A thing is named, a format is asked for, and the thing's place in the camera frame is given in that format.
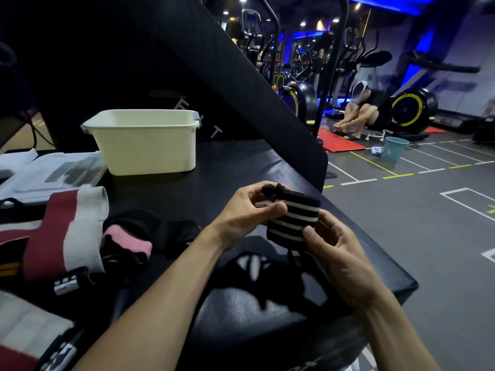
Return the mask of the person's right hand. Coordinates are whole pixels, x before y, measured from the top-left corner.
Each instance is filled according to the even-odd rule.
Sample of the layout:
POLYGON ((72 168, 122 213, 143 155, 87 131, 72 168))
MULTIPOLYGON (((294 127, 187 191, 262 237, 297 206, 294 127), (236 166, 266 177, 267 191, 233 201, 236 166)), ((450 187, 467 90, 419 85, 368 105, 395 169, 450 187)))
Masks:
POLYGON ((353 231, 329 211, 320 210, 316 232, 330 245, 328 254, 312 254, 340 296, 359 310, 387 288, 353 231))

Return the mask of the person's left hand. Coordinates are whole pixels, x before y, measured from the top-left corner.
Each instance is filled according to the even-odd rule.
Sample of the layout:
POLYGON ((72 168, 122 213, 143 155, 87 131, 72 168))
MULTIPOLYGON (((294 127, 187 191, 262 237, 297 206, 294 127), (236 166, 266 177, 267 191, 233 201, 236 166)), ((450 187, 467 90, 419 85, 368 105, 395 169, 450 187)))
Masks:
POLYGON ((221 251, 232 249, 255 230, 254 204, 268 200, 262 193, 263 186, 268 184, 277 185, 272 181, 261 181, 237 189, 220 214, 200 233, 199 239, 221 251))

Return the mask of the black white-striped wrist wrap roll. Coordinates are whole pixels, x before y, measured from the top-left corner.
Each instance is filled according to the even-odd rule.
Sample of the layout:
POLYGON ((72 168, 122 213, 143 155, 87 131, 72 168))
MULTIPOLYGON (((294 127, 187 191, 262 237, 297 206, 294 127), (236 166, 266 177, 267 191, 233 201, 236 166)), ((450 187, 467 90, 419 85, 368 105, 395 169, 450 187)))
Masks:
POLYGON ((269 241, 290 250, 303 253, 307 250, 302 232, 307 226, 315 227, 321 200, 304 193, 288 190, 282 184, 264 185, 263 195, 274 203, 284 203, 287 213, 270 220, 267 224, 266 237, 269 241))

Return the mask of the person's right forearm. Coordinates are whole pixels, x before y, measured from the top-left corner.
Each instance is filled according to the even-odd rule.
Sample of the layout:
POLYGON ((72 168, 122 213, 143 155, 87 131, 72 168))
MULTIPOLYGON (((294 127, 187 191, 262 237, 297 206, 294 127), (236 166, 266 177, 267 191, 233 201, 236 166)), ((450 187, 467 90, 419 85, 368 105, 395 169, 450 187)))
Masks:
POLYGON ((378 371, 442 371, 388 289, 359 308, 378 371))

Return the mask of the person's left forearm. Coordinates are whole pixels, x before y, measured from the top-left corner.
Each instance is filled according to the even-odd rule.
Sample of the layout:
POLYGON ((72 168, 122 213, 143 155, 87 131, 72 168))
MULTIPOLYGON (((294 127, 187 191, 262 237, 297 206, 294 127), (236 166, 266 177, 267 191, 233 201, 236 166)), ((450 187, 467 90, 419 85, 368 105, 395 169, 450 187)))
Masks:
POLYGON ((208 226, 72 371, 175 371, 195 308, 222 251, 219 230, 208 226))

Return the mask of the black padded bench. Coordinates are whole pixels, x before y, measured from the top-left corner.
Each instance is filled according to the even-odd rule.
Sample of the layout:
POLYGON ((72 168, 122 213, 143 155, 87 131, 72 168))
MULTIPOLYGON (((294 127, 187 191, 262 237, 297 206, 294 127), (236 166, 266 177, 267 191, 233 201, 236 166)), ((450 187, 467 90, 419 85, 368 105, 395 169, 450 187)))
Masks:
MULTIPOLYGON (((263 141, 200 143, 196 168, 188 173, 106 174, 102 182, 112 215, 142 209, 164 220, 193 220, 204 227, 239 187, 263 180, 280 182, 319 198, 323 209, 355 232, 400 304, 418 288, 410 274, 263 141)), ((266 228, 259 227, 248 237, 252 236, 266 239, 266 228)), ((236 246, 220 259, 229 260, 238 254, 236 246)), ((148 266, 120 290, 102 275, 96 284, 59 297, 47 283, 27 284, 20 279, 5 279, 0 289, 74 320, 85 330, 80 344, 81 350, 86 350, 173 261, 162 254, 152 255, 148 266)), ((205 289, 177 371, 335 371, 346 368, 367 344, 353 313, 309 319, 271 302, 263 310, 250 293, 235 288, 205 289)))

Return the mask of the red floor mat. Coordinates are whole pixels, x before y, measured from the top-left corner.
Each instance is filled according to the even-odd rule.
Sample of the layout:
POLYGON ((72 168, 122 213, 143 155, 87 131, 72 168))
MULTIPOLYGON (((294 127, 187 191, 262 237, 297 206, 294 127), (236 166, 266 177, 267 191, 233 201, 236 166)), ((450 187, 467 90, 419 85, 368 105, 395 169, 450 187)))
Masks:
POLYGON ((318 138, 323 141, 323 149, 327 152, 338 153, 338 152, 353 152, 365 150, 366 147, 345 139, 331 131, 320 128, 318 138))

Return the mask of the black fabric glove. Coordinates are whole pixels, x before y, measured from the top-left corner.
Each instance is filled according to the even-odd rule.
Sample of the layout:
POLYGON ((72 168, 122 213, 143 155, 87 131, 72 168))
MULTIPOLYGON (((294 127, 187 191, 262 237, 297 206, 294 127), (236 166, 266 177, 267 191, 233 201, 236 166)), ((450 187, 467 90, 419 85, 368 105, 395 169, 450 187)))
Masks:
POLYGON ((145 210, 127 210, 109 216, 103 222, 103 232, 117 224, 132 234, 152 242, 152 254, 176 259, 201 232, 193 220, 164 220, 145 210))

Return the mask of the black yellow air bike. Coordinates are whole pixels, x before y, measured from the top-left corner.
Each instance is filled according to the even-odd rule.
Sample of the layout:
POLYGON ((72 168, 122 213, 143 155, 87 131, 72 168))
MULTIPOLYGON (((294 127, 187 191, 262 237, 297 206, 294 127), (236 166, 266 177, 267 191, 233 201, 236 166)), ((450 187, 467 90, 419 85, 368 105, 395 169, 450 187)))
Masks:
POLYGON ((312 130, 318 112, 318 99, 314 88, 307 82, 296 80, 287 72, 282 72, 277 76, 276 89, 295 116, 312 130))
POLYGON ((481 68, 445 63, 419 50, 405 54, 405 58, 419 71, 391 96, 392 121, 384 132, 408 141, 424 140, 438 110, 434 89, 452 73, 477 74, 481 68))

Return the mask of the teal waste bin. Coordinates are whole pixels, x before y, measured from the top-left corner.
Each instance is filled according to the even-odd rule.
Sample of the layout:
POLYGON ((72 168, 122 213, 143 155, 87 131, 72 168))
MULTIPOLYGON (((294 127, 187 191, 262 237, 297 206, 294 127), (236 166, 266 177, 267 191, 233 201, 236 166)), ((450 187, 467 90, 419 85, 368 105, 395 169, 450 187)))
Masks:
POLYGON ((406 139, 398 137, 386 137, 382 147, 381 159, 390 163, 397 163, 410 144, 406 139))

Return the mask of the black slanted pad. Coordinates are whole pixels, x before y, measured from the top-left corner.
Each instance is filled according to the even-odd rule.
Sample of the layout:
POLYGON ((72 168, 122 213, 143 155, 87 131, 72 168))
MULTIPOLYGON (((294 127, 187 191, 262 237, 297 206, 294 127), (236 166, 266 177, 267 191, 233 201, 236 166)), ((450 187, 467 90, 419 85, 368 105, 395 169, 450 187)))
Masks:
POLYGON ((149 19, 167 61, 148 98, 194 110, 204 140, 263 139, 319 192, 323 147, 232 42, 200 0, 150 0, 149 19))

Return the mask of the cream plastic basin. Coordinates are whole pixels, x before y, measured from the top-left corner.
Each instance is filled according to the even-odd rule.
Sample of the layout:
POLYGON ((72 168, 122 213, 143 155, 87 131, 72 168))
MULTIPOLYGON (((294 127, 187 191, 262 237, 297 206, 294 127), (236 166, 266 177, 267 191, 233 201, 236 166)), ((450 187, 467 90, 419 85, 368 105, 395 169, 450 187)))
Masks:
POLYGON ((192 110, 104 110, 81 129, 92 135, 115 176, 189 172, 196 167, 192 110))

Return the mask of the pink black glove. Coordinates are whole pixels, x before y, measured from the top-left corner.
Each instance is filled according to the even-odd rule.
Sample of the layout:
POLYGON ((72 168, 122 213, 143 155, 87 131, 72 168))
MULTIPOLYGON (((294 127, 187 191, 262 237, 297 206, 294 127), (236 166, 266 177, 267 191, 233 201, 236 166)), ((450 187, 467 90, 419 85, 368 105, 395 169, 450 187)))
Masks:
POLYGON ((102 234, 100 253, 102 261, 132 257, 138 264, 144 264, 152 254, 152 242, 113 224, 102 234))

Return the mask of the black elliptical machine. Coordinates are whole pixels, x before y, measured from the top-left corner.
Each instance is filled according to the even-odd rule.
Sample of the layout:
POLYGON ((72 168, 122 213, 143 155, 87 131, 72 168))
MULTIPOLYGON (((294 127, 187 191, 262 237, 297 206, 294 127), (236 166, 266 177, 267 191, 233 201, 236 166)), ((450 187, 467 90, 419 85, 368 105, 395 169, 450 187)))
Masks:
POLYGON ((266 35, 261 15, 255 10, 243 9, 240 17, 229 17, 222 28, 263 78, 273 85, 271 68, 273 55, 277 53, 276 39, 275 34, 266 35))

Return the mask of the maroon white wrist wrap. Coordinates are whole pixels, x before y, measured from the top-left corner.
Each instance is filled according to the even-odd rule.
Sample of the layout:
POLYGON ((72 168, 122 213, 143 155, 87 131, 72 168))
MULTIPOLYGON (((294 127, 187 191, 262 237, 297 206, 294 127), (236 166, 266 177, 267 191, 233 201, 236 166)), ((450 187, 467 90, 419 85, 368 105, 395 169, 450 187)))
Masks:
POLYGON ((46 371, 75 324, 0 290, 0 371, 46 371))
POLYGON ((0 279, 36 283, 78 268, 103 274, 104 187, 53 193, 41 220, 0 223, 0 279))

